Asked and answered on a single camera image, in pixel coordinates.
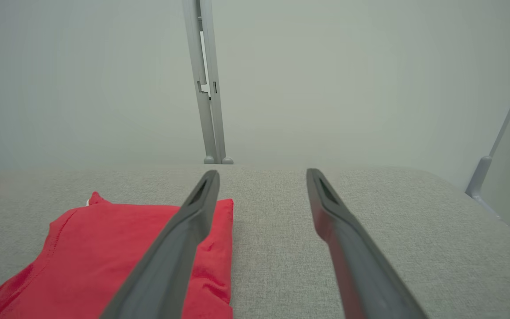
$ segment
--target red fabric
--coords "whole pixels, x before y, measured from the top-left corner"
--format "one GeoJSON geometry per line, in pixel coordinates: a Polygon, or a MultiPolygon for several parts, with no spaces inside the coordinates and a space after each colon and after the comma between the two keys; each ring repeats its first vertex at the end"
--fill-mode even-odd
{"type": "MultiPolygon", "coordinates": [[[[0,318],[98,318],[177,206],[89,206],[50,223],[39,256],[0,286],[0,318]]],[[[216,205],[211,232],[196,251],[183,318],[231,319],[233,201],[216,205]]]]}

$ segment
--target metal frame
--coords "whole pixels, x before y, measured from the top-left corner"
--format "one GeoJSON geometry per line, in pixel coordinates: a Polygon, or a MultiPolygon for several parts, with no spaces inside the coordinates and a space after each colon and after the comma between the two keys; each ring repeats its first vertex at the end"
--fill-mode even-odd
{"type": "Polygon", "coordinates": [[[218,59],[216,58],[216,42],[214,34],[214,22],[212,17],[212,1],[200,0],[202,12],[202,30],[204,31],[204,45],[206,48],[206,61],[208,78],[210,79],[211,111],[214,123],[214,136],[216,149],[222,164],[233,164],[233,159],[225,155],[225,140],[223,135],[223,116],[221,114],[221,100],[218,76],[218,59]]]}
{"type": "Polygon", "coordinates": [[[493,147],[491,148],[489,155],[484,156],[479,160],[479,164],[477,165],[477,168],[475,169],[475,172],[471,177],[469,185],[466,188],[466,194],[468,194],[476,202],[479,202],[479,204],[481,204],[488,212],[490,212],[491,214],[493,214],[493,216],[496,216],[499,219],[501,219],[501,217],[487,204],[487,202],[483,200],[481,196],[481,186],[483,185],[483,181],[485,180],[485,176],[487,175],[487,171],[489,170],[491,161],[493,160],[493,155],[495,154],[495,151],[497,151],[497,147],[499,145],[499,142],[501,141],[503,134],[505,133],[506,126],[509,124],[509,121],[510,121],[510,108],[508,113],[506,114],[505,120],[503,121],[501,129],[499,130],[499,133],[497,135],[497,139],[495,140],[495,143],[493,144],[493,147]]]}
{"type": "Polygon", "coordinates": [[[182,8],[184,9],[188,49],[190,50],[190,60],[192,62],[196,101],[200,111],[200,124],[202,125],[204,147],[206,148],[204,164],[221,164],[221,157],[216,148],[214,137],[210,99],[208,93],[202,91],[202,85],[206,84],[206,72],[204,71],[204,55],[202,54],[202,43],[200,40],[200,31],[202,30],[202,24],[199,21],[200,4],[197,0],[182,0],[182,8]]]}
{"type": "Polygon", "coordinates": [[[204,164],[233,164],[233,160],[225,156],[220,100],[221,87],[216,59],[212,3],[211,0],[182,0],[182,8],[184,9],[196,100],[200,111],[202,135],[204,135],[204,146],[206,148],[204,164]],[[208,76],[206,76],[204,69],[204,53],[202,53],[200,31],[204,32],[208,76]],[[210,80],[208,84],[210,85],[211,97],[202,90],[202,85],[207,84],[207,79],[210,80]]]}

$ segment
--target folded red shirt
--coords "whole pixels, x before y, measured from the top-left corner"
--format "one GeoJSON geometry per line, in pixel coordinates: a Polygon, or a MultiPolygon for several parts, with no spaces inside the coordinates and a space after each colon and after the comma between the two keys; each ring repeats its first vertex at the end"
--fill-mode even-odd
{"type": "MultiPolygon", "coordinates": [[[[50,223],[39,256],[0,286],[0,318],[98,318],[178,206],[89,206],[50,223]]],[[[216,205],[196,250],[183,318],[231,319],[233,201],[216,205]]]]}

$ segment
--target white backdrop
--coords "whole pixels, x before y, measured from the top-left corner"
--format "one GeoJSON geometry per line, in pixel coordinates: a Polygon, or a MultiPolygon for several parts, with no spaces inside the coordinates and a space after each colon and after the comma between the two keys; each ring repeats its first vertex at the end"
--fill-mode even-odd
{"type": "Polygon", "coordinates": [[[510,107],[510,1],[213,0],[235,163],[416,167],[465,190],[510,107]]]}
{"type": "Polygon", "coordinates": [[[0,0],[0,171],[202,163],[180,0],[0,0]]]}

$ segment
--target gray fabric surface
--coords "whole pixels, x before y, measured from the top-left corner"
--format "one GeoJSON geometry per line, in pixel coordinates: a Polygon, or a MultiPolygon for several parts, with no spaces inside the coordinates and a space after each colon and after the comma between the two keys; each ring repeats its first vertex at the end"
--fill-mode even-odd
{"type": "MultiPolygon", "coordinates": [[[[0,173],[0,284],[33,261],[48,224],[92,191],[111,202],[180,205],[207,169],[233,198],[236,318],[340,318],[328,248],[304,170],[238,165],[0,173]]],[[[426,172],[322,170],[433,318],[510,317],[510,228],[426,172]]]]}

